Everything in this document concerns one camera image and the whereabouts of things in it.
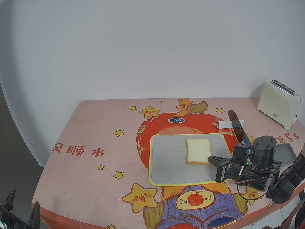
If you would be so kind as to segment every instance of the knife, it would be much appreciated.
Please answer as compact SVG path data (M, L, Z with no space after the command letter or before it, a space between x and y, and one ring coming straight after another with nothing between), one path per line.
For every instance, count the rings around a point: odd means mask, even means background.
M232 127L237 137L238 143L244 141L245 144L251 145L250 140L247 137L247 134L244 132L244 129L242 128L242 125L240 124L239 119L234 110L230 109L228 111L228 115L229 119L232 121Z

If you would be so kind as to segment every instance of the black knife blade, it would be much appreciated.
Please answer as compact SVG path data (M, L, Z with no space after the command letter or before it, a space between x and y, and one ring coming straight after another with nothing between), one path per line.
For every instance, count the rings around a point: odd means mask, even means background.
M228 116L232 121L232 127L237 137L238 143L241 143L244 140L244 129L242 128L242 125L240 124L239 119L234 110L230 109L228 111Z

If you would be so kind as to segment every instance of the toaster slot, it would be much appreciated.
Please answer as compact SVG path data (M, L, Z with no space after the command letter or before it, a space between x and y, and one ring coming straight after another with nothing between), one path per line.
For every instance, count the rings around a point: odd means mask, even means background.
M292 90L290 87L284 85L283 83L281 83L281 82L279 82L279 81L277 81L277 80L272 80L270 83L271 83L272 85L278 87L279 89L285 91L286 93L292 95L292 96L295 95L295 91L294 91L294 90Z

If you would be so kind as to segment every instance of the bread slice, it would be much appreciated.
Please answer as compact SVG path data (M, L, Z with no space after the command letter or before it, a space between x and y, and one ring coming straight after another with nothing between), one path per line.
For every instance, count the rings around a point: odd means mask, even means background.
M211 146L208 139L187 139L186 149L188 155L186 163L197 165L210 165L208 157L211 156Z

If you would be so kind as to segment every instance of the white wall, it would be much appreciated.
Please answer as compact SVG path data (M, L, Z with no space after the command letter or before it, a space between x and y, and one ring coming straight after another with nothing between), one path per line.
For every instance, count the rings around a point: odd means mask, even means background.
M0 82L44 165L88 99L305 97L305 0L0 0ZM305 107L299 119L305 124Z

